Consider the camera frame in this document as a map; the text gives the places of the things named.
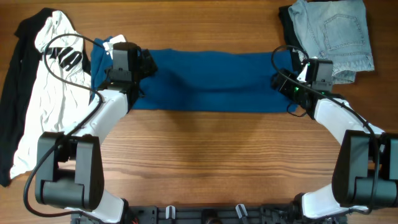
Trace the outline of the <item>blue polo shirt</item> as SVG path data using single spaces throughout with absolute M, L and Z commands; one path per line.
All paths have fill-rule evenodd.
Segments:
M 271 88 L 276 71 L 292 69 L 288 51 L 231 54 L 151 50 L 158 70 L 140 82 L 144 97 L 135 110 L 284 113 L 294 110 L 283 94 Z

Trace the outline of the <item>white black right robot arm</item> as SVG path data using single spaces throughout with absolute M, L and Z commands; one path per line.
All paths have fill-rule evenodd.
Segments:
M 291 223 L 320 223 L 397 207 L 396 134 L 373 126 L 341 95 L 300 83 L 286 69 L 272 77 L 272 88 L 304 108 L 341 147 L 329 185 L 298 194 L 288 205 L 268 205 L 267 211 Z

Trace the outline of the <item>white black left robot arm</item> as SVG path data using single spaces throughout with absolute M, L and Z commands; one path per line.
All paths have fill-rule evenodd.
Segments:
M 44 132 L 37 143 L 35 199 L 65 209 L 75 223 L 122 223 L 127 202 L 104 188 L 100 146 L 144 93 L 140 81 L 157 71 L 148 50 L 132 43 L 113 49 L 105 81 L 78 121 L 61 132 Z

